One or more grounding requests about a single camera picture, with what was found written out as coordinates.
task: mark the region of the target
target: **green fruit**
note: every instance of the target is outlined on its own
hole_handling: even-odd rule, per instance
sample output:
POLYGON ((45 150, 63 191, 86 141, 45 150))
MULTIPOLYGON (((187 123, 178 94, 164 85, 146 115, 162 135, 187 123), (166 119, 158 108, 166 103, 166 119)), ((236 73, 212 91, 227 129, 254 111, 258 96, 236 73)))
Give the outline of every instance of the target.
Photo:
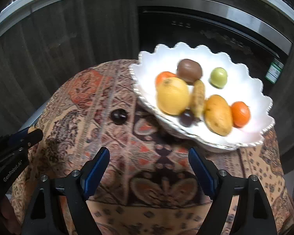
POLYGON ((210 74, 210 83, 218 88, 224 88, 228 81, 228 74, 225 69, 217 67, 210 74))

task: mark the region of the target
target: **lemon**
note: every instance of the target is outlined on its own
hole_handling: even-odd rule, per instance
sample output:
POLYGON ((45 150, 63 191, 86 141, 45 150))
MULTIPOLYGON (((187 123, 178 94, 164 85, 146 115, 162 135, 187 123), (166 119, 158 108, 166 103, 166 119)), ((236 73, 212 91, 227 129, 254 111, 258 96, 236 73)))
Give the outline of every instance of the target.
POLYGON ((170 77, 163 80, 157 87, 158 108, 169 114, 179 115, 188 106, 190 94, 184 80, 170 77))

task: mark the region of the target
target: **paisley pattern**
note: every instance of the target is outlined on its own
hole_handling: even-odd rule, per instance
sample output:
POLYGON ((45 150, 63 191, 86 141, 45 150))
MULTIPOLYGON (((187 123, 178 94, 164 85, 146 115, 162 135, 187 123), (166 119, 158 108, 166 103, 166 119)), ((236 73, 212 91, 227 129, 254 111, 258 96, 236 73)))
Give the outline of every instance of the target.
MULTIPOLYGON (((118 60, 89 68, 54 93, 38 122, 44 138, 29 150, 30 164, 13 185, 12 205, 20 221, 41 175, 63 177, 106 146, 109 166, 87 202, 103 235, 197 233, 211 201, 188 162, 188 149, 195 143, 167 134, 139 105, 128 70, 134 62, 118 60), (118 108, 128 113, 123 125, 115 125, 109 116, 118 108)), ((263 148, 227 154, 202 151, 233 176, 258 175, 278 231, 294 222, 274 130, 265 135, 263 148)), ((233 197, 222 235, 231 230, 237 201, 233 197)), ((65 198, 61 205, 69 233, 76 234, 65 198)))

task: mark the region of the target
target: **oven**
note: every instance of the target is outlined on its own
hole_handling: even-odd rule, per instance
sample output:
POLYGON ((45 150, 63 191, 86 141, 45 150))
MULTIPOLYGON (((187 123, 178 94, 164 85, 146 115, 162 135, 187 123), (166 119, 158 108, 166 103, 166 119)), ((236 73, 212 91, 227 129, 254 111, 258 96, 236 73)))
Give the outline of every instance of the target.
POLYGON ((263 82, 270 96, 283 73, 292 43, 258 18, 211 0, 138 0, 140 50, 153 52, 157 44, 172 48, 185 42, 206 45, 243 63, 250 76, 263 82))

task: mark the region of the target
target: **black oven door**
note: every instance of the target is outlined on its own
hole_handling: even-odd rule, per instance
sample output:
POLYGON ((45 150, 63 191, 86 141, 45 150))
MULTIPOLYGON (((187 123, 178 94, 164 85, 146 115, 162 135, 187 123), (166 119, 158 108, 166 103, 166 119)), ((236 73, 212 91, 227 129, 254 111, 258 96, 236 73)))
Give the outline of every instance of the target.
POLYGON ((269 47, 261 36, 246 34, 216 17, 196 14, 172 7, 140 7, 140 50, 153 52, 157 44, 172 48, 178 42, 191 48, 206 45, 213 53, 227 53, 234 63, 246 64, 250 76, 263 82, 264 95, 270 96, 287 55, 273 45, 269 47))

